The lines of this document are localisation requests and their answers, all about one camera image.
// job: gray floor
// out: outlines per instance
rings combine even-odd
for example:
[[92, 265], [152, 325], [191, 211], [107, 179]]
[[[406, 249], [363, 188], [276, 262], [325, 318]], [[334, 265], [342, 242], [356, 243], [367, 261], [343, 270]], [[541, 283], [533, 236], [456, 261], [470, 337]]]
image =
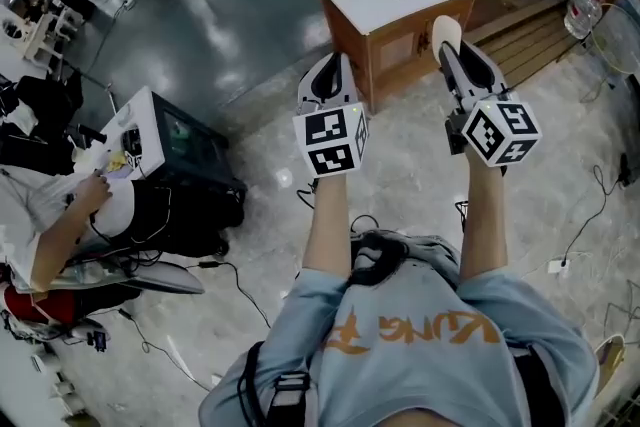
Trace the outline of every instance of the gray floor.
[[[94, 1], [102, 12], [65, 58], [113, 83], [120, 103], [149, 85], [214, 126], [230, 102], [329, 42], [319, 0], [138, 0], [115, 21], [122, 0]], [[106, 97], [87, 83], [85, 98], [79, 121], [99, 129]]]
[[[241, 133], [230, 154], [250, 189], [246, 220], [228, 233], [228, 259], [239, 267], [242, 285], [272, 320], [300, 268], [311, 220], [311, 211], [294, 194], [309, 178], [295, 145], [291, 115], [298, 77], [317, 57], [310, 55], [277, 74], [245, 95], [238, 111], [230, 112], [230, 127], [235, 115], [243, 112], [254, 125]], [[595, 347], [605, 334], [625, 328], [626, 318], [617, 313], [605, 328], [607, 303], [626, 304], [626, 280], [640, 283], [640, 184], [614, 190], [603, 214], [572, 249], [567, 277], [547, 274], [546, 263], [563, 254], [582, 222], [601, 205], [592, 167], [601, 166], [609, 187], [617, 176], [620, 152], [629, 149], [629, 139], [637, 134], [628, 91], [606, 89], [596, 102], [579, 103], [596, 83], [587, 65], [572, 56], [548, 66], [519, 89], [535, 110], [544, 138], [525, 163], [507, 173], [506, 182], [513, 272], [581, 326]], [[443, 121], [450, 105], [445, 83], [434, 73], [388, 101], [372, 119], [363, 168], [349, 177], [351, 218], [369, 213], [385, 228], [437, 233], [460, 246], [462, 233], [453, 203], [466, 197], [467, 171], [463, 157], [448, 152]], [[268, 121], [260, 121], [259, 111], [264, 110], [274, 113]], [[284, 167], [294, 176], [287, 189], [279, 188], [274, 176]], [[173, 344], [193, 375], [209, 384], [213, 374], [223, 374], [267, 330], [235, 289], [229, 269], [196, 269], [194, 274], [205, 284], [203, 296], [147, 292], [133, 304], [133, 311], [151, 341], [167, 348]], [[131, 323], [113, 313], [99, 318], [112, 336], [106, 354], [62, 344], [56, 344], [56, 350], [66, 374], [103, 425], [197, 425], [204, 392], [162, 354], [143, 354]], [[632, 325], [628, 339], [638, 338], [640, 325]], [[621, 377], [618, 386], [635, 378], [632, 369], [639, 354], [629, 348], [626, 373], [620, 374], [627, 380]]]

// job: white cube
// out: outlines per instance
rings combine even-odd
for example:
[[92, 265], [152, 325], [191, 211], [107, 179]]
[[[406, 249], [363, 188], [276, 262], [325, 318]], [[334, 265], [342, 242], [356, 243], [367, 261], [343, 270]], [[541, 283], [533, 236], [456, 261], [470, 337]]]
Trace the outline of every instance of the white cube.
[[476, 103], [462, 134], [491, 167], [522, 162], [542, 137], [528, 104], [491, 100]]
[[369, 137], [362, 103], [296, 116], [293, 126], [314, 178], [360, 168]]

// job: white wall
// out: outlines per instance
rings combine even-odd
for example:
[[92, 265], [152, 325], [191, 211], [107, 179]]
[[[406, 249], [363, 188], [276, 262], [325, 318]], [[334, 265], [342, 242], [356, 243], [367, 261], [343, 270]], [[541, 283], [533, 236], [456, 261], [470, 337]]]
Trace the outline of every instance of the white wall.
[[64, 410], [31, 363], [34, 349], [0, 326], [0, 409], [16, 427], [64, 427]]

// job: white shoe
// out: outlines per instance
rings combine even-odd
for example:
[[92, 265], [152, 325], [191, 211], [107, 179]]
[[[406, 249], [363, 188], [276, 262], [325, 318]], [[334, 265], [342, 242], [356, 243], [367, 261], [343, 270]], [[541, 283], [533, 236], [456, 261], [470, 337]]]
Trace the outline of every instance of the white shoe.
[[131, 9], [135, 3], [136, 3], [136, 0], [125, 0], [124, 1], [124, 8], [125, 9]]

